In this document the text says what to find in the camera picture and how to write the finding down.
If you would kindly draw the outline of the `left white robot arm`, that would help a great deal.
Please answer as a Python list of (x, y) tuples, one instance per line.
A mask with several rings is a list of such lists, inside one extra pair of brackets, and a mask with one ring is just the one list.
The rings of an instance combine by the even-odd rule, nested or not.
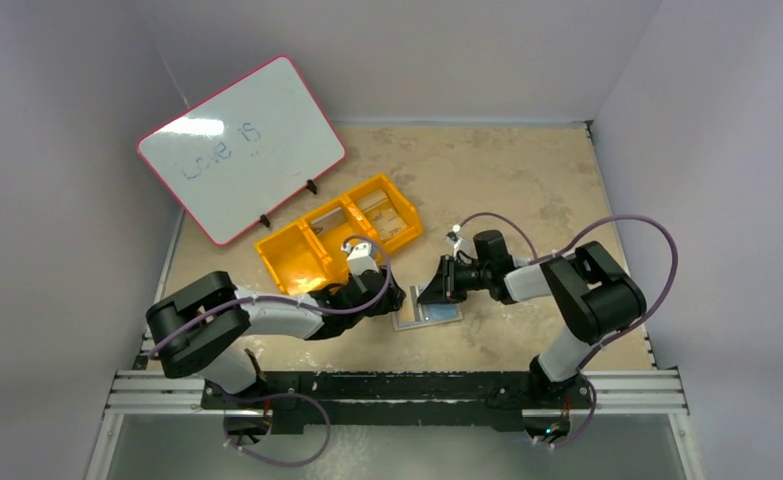
[(306, 341), (341, 336), (362, 319), (396, 312), (407, 295), (386, 267), (350, 275), (298, 296), (241, 288), (214, 271), (153, 304), (145, 313), (158, 360), (168, 378), (200, 375), (230, 394), (261, 378), (255, 356), (238, 345), (252, 335)]

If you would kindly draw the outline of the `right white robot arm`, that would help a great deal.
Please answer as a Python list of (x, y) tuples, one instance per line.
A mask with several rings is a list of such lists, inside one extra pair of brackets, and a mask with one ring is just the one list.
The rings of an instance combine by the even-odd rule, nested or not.
[(504, 305), (552, 297), (564, 328), (530, 362), (530, 382), (540, 390), (573, 380), (607, 335), (628, 329), (647, 312), (641, 289), (596, 241), (535, 265), (512, 256), (498, 230), (476, 234), (473, 247), (473, 257), (462, 251), (442, 256), (417, 303), (459, 304), (471, 291), (486, 291)]

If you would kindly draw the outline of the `card in middle compartment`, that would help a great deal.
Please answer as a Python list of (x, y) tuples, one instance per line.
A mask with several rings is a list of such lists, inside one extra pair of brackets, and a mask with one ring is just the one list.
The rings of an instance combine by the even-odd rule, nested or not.
[(315, 235), (323, 235), (343, 226), (347, 223), (347, 217), (342, 207), (336, 207), (314, 218), (309, 226)]

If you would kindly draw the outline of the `cards in right compartment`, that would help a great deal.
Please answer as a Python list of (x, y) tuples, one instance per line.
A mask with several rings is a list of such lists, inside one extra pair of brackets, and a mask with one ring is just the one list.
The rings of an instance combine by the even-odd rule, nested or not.
[(408, 224), (383, 190), (375, 190), (356, 200), (355, 204), (382, 241), (388, 241), (408, 228)]

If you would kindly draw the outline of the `yellow plastic compartment tray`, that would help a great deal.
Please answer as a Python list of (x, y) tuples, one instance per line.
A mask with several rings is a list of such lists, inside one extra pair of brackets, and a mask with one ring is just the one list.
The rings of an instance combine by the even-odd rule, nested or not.
[[(382, 241), (355, 201), (375, 190), (383, 190), (408, 228), (400, 235)], [(329, 233), (315, 235), (309, 226), (314, 218), (342, 207), (347, 223)], [(288, 295), (306, 293), (330, 283), (342, 283), (348, 267), (342, 245), (352, 235), (369, 237), (385, 251), (393, 253), (422, 235), (423, 224), (414, 203), (385, 174), (378, 174), (347, 190), (321, 207), (268, 235), (255, 244), (264, 266), (279, 290)]]

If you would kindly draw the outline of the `black whiteboard stand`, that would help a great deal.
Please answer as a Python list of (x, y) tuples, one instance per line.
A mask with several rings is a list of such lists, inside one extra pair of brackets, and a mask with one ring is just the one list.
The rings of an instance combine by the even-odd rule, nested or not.
[[(304, 189), (309, 191), (312, 195), (318, 194), (318, 187), (313, 179), (307, 179), (304, 185)], [(263, 225), (265, 228), (270, 229), (271, 228), (271, 220), (268, 217), (267, 214), (262, 214), (259, 216), (259, 223)]]

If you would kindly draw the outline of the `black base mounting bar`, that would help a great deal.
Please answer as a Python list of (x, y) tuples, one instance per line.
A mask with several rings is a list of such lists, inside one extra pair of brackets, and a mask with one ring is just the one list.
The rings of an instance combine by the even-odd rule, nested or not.
[(527, 371), (269, 371), (250, 389), (228, 394), (204, 384), (205, 410), (257, 409), (275, 434), (307, 426), (487, 427), (497, 432), (561, 436), (574, 414), (596, 405), (581, 375), (538, 389)]

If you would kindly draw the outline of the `white board with pink frame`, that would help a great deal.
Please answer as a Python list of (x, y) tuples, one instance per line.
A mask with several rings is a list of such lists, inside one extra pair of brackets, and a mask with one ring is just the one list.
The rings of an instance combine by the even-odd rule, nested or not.
[(296, 65), (275, 57), (142, 137), (142, 160), (227, 245), (346, 156)]

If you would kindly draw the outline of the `aluminium rail frame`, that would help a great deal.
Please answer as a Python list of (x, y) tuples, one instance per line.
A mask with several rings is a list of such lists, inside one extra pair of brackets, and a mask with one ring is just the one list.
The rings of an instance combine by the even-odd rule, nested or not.
[[(151, 362), (116, 374), (91, 479), (684, 478), (680, 376), (650, 365), (644, 334), (594, 334), (576, 308), (652, 310), (625, 262), (587, 126), (358, 127), (319, 192), (273, 214), (287, 245), (257, 230), (217, 247), (185, 220), (153, 311), (210, 316), (228, 332), (187, 373)], [(494, 281), (466, 282), (463, 318), (399, 330), (389, 314), (315, 338), (325, 283), (350, 287), (344, 233), (310, 221), (340, 207), (374, 237), (359, 201), (386, 187), (416, 215), (391, 239), (388, 276), (405, 292), (437, 281), (454, 225), (495, 239)]]

